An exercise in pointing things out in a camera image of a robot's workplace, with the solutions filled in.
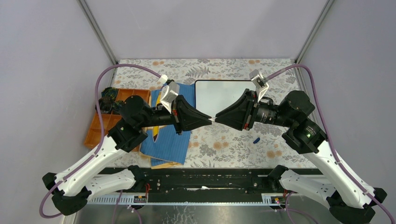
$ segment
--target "small blue object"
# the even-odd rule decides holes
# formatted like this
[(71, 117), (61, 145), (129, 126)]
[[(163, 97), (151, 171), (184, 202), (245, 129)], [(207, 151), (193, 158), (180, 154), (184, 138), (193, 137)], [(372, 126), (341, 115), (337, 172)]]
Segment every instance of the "small blue object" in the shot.
[(259, 142), (260, 141), (260, 138), (257, 138), (254, 142), (253, 142), (253, 144), (256, 144), (257, 142)]

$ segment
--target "table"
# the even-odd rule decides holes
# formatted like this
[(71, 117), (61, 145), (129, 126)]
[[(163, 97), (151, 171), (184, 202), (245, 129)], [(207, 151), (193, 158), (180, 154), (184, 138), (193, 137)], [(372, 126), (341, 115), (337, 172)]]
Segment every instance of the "table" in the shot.
[[(198, 79), (248, 80), (258, 69), (266, 77), (292, 64), (290, 59), (125, 59), (120, 63), (138, 64), (178, 83), (193, 84)], [(118, 68), (112, 86), (125, 89), (161, 88), (158, 78), (134, 68)], [(294, 70), (272, 79), (266, 96), (276, 104), (292, 90), (300, 90)], [(214, 123), (191, 132), (186, 160), (180, 168), (315, 168), (303, 156), (292, 150), (281, 137), (287, 128), (258, 124), (243, 132)], [(253, 141), (260, 137), (257, 144)], [(125, 155), (109, 167), (150, 167), (149, 158), (137, 152)]]

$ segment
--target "orange plastic organizer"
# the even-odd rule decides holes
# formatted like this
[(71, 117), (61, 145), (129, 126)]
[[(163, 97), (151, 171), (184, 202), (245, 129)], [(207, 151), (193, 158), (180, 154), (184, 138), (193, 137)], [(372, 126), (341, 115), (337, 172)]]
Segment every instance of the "orange plastic organizer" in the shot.
[[(125, 101), (132, 95), (138, 95), (142, 97), (146, 102), (150, 99), (150, 90), (135, 90), (135, 89), (118, 89), (118, 94), (115, 100)], [(115, 124), (121, 120), (121, 115), (118, 114), (102, 114), (103, 126), (105, 127), (105, 134), (108, 134), (109, 130), (115, 126)], [(84, 141), (84, 146), (89, 149), (95, 148), (100, 142), (100, 122), (99, 115), (96, 112), (92, 119), (91, 126), (89, 127), (87, 136)], [(132, 151), (139, 151), (139, 147), (134, 148)]]

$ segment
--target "gray wall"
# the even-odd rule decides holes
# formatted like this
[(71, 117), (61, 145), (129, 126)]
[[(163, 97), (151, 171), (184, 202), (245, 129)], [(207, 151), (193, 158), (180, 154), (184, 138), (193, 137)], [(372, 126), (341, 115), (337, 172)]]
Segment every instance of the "gray wall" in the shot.
[[(303, 62), (335, 146), (396, 215), (396, 1), (336, 1)], [(372, 223), (389, 223), (381, 209)]]
[(41, 177), (87, 152), (93, 88), (110, 62), (75, 0), (3, 0), (0, 30), (0, 223), (59, 223), (39, 216)]
[(326, 0), (87, 0), (125, 58), (295, 58)]

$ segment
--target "tabletop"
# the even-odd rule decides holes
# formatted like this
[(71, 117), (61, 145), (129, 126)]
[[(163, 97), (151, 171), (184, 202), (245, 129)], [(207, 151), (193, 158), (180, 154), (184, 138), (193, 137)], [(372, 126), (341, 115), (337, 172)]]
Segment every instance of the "tabletop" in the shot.
[[(167, 75), (177, 83), (193, 84), (196, 80), (249, 80), (249, 73), (258, 69), (266, 77), (292, 64), (290, 59), (125, 59), (120, 63), (137, 64)], [(158, 78), (142, 70), (122, 67), (115, 72), (112, 86), (124, 89), (161, 88)], [(300, 90), (294, 70), (269, 82), (267, 97), (279, 104), (292, 90)], [(191, 132), (183, 166), (176, 168), (315, 168), (292, 150), (282, 138), (287, 128), (256, 123), (249, 131), (237, 131), (213, 123)], [(131, 152), (109, 167), (150, 167), (149, 158)]]

